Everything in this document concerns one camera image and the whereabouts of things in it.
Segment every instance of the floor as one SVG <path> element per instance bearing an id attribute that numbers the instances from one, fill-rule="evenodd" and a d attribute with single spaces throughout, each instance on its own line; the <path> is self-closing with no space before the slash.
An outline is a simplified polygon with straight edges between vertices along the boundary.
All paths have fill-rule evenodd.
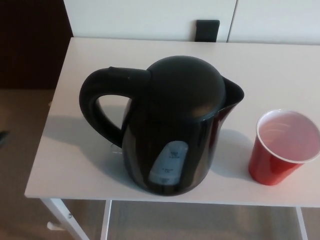
<path id="1" fill-rule="evenodd" d="M 70 240 L 40 200 L 24 196 L 52 90 L 0 90 L 0 240 Z M 100 239 L 105 203 L 65 200 L 90 239 Z M 320 209 L 304 208 L 309 240 L 320 239 Z M 108 240 L 302 240 L 289 207 L 112 202 Z"/>

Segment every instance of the white cabinet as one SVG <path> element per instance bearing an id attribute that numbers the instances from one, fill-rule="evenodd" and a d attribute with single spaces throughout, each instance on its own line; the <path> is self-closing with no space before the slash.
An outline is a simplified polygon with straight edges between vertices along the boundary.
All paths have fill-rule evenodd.
<path id="1" fill-rule="evenodd" d="M 229 42 L 320 44 L 320 1 L 238 0 Z"/>
<path id="2" fill-rule="evenodd" d="M 226 42 L 236 0 L 64 0 L 73 35 L 193 41 L 195 20 L 220 20 Z"/>

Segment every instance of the table leg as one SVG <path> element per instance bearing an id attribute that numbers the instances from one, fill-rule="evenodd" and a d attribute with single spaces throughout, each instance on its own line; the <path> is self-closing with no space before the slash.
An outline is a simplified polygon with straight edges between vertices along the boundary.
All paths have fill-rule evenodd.
<path id="1" fill-rule="evenodd" d="M 102 230 L 101 230 L 101 240 L 107 240 L 108 238 L 111 204 L 112 204 L 112 200 L 105 201 L 104 216 L 103 216 L 103 223 L 102 223 Z"/>
<path id="2" fill-rule="evenodd" d="M 76 240 L 89 240 L 79 223 L 59 198 L 42 198 L 42 202 Z"/>
<path id="3" fill-rule="evenodd" d="M 304 216 L 302 215 L 301 207 L 297 206 L 295 208 L 295 210 L 296 210 L 296 215 L 298 217 L 298 222 L 299 222 L 299 225 L 300 225 L 300 231 L 301 231 L 302 240 L 308 240 L 305 221 L 304 221 Z"/>

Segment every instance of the cup rim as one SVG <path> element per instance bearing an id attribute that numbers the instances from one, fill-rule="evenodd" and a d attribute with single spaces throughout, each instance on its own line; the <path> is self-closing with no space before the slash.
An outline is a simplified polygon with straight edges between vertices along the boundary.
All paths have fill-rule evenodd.
<path id="1" fill-rule="evenodd" d="M 277 155 L 277 154 L 274 153 L 273 151 L 271 151 L 271 150 L 265 145 L 265 143 L 262 141 L 262 139 L 261 139 L 261 137 L 260 137 L 260 133 L 259 133 L 259 127 L 260 127 L 261 120 L 262 120 L 264 117 L 266 117 L 267 115 L 272 114 L 272 113 L 274 113 L 274 112 L 294 113 L 294 114 L 298 114 L 298 115 L 300 115 L 300 116 L 308 119 L 308 120 L 315 126 L 315 128 L 317 129 L 317 133 L 318 133 L 319 138 L 320 138 L 320 130 L 319 130 L 318 126 L 315 124 L 314 121 L 312 121 L 312 120 L 311 120 L 309 117 L 307 117 L 306 115 L 304 115 L 304 114 L 302 114 L 302 113 L 300 113 L 300 112 L 297 112 L 297 111 L 287 110 L 287 109 L 282 109 L 282 108 L 270 110 L 270 111 L 268 111 L 268 112 L 265 112 L 261 117 L 259 117 L 259 119 L 258 119 L 258 121 L 257 121 L 257 123 L 256 123 L 256 129 L 255 129 L 255 131 L 256 131 L 256 136 L 258 137 L 260 143 L 263 145 L 263 147 L 264 147 L 270 154 L 272 154 L 273 156 L 277 157 L 278 159 L 281 159 L 282 161 L 285 161 L 285 162 L 288 162 L 288 163 L 293 163 L 293 164 L 309 163 L 309 162 L 315 160 L 317 157 L 320 156 L 320 150 L 319 150 L 319 152 L 318 152 L 315 156 L 313 156 L 313 157 L 311 157 L 311 158 L 309 158 L 309 159 L 307 159 L 307 160 L 295 161 L 295 160 L 286 159 L 286 158 L 284 158 L 284 157 L 282 157 L 282 156 Z"/>

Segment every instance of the kettle handle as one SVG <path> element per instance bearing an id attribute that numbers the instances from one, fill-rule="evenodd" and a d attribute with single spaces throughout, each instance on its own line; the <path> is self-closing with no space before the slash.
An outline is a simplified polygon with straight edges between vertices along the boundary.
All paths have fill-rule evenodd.
<path id="1" fill-rule="evenodd" d="M 151 79 L 148 70 L 109 67 L 91 73 L 84 81 L 79 104 L 84 118 L 103 137 L 122 147 L 124 131 L 115 126 L 103 113 L 98 98 L 119 95 L 139 97 Z"/>

